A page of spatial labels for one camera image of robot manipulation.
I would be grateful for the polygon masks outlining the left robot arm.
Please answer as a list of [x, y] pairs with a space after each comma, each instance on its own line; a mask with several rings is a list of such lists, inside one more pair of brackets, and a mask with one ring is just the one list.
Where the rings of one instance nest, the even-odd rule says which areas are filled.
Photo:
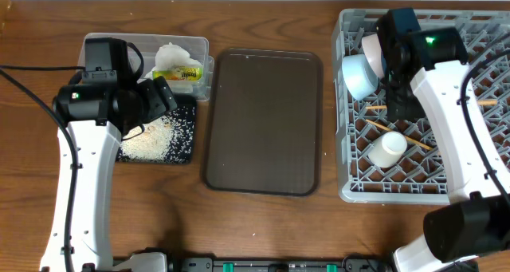
[[51, 235], [41, 271], [167, 271], [166, 253], [147, 248], [115, 263], [109, 237], [112, 172], [120, 144], [136, 127], [177, 108], [163, 77], [142, 78], [136, 47], [112, 37], [84, 43], [84, 68], [53, 100], [60, 171]]

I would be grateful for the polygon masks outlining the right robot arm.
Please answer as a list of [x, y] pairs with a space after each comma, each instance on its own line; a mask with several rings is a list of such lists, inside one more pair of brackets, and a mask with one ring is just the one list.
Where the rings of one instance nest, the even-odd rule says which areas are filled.
[[412, 91], [430, 123], [449, 205], [428, 213], [423, 234], [393, 254], [395, 271], [442, 271], [509, 248], [509, 171], [477, 104], [472, 80], [502, 53], [469, 65], [457, 29], [423, 30], [413, 9], [388, 10], [377, 35], [392, 79]]

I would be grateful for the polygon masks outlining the light blue bowl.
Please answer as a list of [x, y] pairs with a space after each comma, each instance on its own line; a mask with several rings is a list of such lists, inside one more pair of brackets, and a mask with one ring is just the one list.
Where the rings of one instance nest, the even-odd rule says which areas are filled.
[[356, 101], [374, 93], [379, 79], [364, 54], [346, 56], [342, 61], [342, 74], [348, 92]]

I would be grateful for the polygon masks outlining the white napkin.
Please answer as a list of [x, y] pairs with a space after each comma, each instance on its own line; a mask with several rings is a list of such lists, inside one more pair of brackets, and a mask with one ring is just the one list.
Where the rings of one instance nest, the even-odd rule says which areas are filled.
[[203, 69], [202, 64], [191, 58], [188, 51], [170, 42], [159, 48], [155, 55], [155, 67], [145, 77], [147, 79], [154, 79], [152, 78], [153, 71], [172, 69], [177, 66], [201, 67]]

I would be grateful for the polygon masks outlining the white cream cup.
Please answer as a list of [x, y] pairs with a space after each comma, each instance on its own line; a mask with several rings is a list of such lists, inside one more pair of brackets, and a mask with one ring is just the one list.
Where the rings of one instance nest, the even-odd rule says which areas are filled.
[[407, 140], [400, 132], [386, 132], [372, 144], [367, 157], [380, 168], [394, 166], [407, 150]]

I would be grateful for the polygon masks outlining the white pink bowl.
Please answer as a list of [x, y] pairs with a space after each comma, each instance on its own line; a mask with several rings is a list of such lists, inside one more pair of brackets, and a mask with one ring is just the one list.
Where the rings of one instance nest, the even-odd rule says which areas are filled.
[[385, 77], [386, 61], [377, 34], [362, 38], [362, 49], [369, 66], [379, 79]]

